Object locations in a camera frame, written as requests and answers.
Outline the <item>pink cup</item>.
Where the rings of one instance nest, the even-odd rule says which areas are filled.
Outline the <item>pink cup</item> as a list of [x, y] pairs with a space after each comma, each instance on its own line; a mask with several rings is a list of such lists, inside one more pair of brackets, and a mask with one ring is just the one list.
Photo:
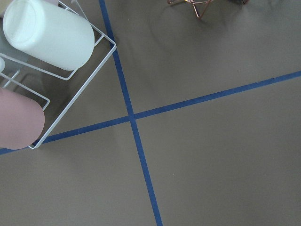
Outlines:
[[45, 115], [34, 100], [0, 89], [0, 146], [17, 150], [31, 145], [43, 131]]

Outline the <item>white cup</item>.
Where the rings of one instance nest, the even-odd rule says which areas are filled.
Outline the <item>white cup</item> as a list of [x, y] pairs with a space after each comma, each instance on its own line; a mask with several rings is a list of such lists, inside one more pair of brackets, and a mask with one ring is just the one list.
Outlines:
[[82, 67], [95, 46], [89, 21], [44, 0], [12, 1], [3, 31], [12, 47], [66, 71]]

